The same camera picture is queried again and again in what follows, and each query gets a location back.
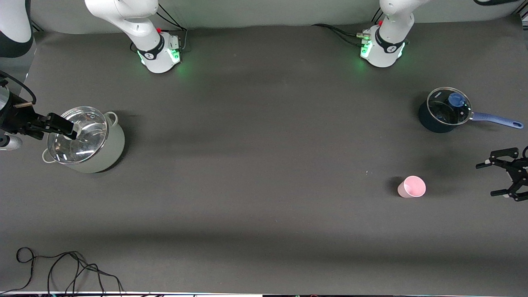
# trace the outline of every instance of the pink cup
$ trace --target pink cup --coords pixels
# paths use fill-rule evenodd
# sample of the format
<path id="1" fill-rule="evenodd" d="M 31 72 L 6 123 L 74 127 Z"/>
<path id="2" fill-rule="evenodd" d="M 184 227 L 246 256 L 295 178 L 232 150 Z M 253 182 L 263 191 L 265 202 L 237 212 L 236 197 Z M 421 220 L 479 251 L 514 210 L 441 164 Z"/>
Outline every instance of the pink cup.
<path id="1" fill-rule="evenodd" d="M 398 186 L 398 194 L 404 198 L 421 197 L 426 192 L 426 183 L 414 175 L 406 178 Z"/>

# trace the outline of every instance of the white wall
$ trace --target white wall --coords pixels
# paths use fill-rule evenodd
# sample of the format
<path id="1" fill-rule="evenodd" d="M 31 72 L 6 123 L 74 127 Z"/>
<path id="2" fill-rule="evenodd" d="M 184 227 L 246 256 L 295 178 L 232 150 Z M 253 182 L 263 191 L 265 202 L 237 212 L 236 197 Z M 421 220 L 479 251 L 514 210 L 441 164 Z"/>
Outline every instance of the white wall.
<path id="1" fill-rule="evenodd" d="M 353 24 L 370 21 L 378 0 L 159 0 L 183 26 L 245 27 L 257 25 Z M 491 20 L 511 14 L 518 6 L 509 3 L 479 6 L 473 0 L 433 0 L 418 8 L 417 22 Z M 33 20 L 47 31 L 107 33 L 119 30 L 92 16 L 84 0 L 32 0 Z M 157 16 L 154 25 L 171 29 Z"/>

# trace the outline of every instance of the pot handle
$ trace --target pot handle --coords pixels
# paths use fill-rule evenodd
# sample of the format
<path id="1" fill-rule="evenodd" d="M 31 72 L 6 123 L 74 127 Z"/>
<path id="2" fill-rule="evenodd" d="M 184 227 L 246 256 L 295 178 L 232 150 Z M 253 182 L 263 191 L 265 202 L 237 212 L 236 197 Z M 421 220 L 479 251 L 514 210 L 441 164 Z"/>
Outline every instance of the pot handle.
<path id="1" fill-rule="evenodd" d="M 46 156 L 46 153 L 48 153 L 48 155 L 50 155 L 50 153 L 49 153 L 49 151 L 48 151 L 47 148 L 44 150 L 44 152 L 42 152 L 42 160 L 44 161 L 44 163 L 51 164 L 51 163 L 55 163 L 55 162 L 57 162 L 55 159 L 53 159 L 53 161 L 48 161 L 48 160 L 46 160 L 46 157 L 45 157 L 45 156 Z"/>
<path id="2" fill-rule="evenodd" d="M 105 116 L 110 117 L 110 115 L 113 115 L 116 120 L 110 125 L 110 127 L 115 127 L 117 125 L 117 122 L 119 121 L 119 118 L 117 117 L 116 113 L 114 112 L 107 112 L 105 113 Z"/>
<path id="3" fill-rule="evenodd" d="M 524 125 L 521 122 L 517 122 L 509 118 L 494 116 L 490 114 L 473 113 L 471 120 L 485 120 L 487 122 L 497 123 L 497 124 L 501 124 L 504 126 L 515 128 L 515 129 L 524 128 Z"/>

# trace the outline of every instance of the gray table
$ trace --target gray table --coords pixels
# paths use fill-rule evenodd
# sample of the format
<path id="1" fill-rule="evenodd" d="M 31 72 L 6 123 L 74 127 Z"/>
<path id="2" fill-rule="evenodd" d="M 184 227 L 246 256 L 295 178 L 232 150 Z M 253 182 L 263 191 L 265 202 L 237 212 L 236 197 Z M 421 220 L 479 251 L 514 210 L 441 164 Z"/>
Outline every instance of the gray table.
<path id="1" fill-rule="evenodd" d="M 14 256 L 31 246 L 77 249 L 128 291 L 524 296 L 528 202 L 490 197 L 510 181 L 475 164 L 528 145 L 528 129 L 439 135 L 416 114 L 452 86 L 528 124 L 521 34 L 516 17 L 417 24 L 377 69 L 320 27 L 193 30 L 161 75 L 124 34 L 49 34 L 27 78 L 37 111 L 113 110 L 127 147 L 93 175 L 44 164 L 27 137 L 0 154 L 0 287 L 25 282 Z M 398 198 L 413 174 L 427 194 Z M 50 264 L 28 290 L 45 290 Z M 74 269 L 57 267 L 57 289 Z M 98 289 L 93 275 L 81 289 Z"/>

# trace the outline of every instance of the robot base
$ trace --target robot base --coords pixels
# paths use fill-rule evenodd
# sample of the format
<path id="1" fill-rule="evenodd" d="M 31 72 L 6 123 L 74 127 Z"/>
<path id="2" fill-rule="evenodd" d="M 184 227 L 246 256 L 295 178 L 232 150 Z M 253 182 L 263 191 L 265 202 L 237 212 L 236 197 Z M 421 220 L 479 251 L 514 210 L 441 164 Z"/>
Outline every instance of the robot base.
<path id="1" fill-rule="evenodd" d="M 372 38 L 361 48 L 360 57 L 376 67 L 385 68 L 393 65 L 401 57 L 405 43 L 399 49 L 395 47 L 394 52 L 386 53 L 383 47 L 378 44 L 376 38 L 374 38 L 379 27 L 379 25 L 374 25 L 369 29 L 363 30 L 363 33 L 370 34 Z"/>
<path id="2" fill-rule="evenodd" d="M 147 67 L 150 72 L 163 73 L 169 71 L 174 65 L 180 62 L 180 41 L 178 36 L 172 36 L 166 32 L 160 33 L 164 39 L 164 48 L 157 55 L 154 60 L 144 59 L 138 52 L 141 58 L 141 63 Z"/>

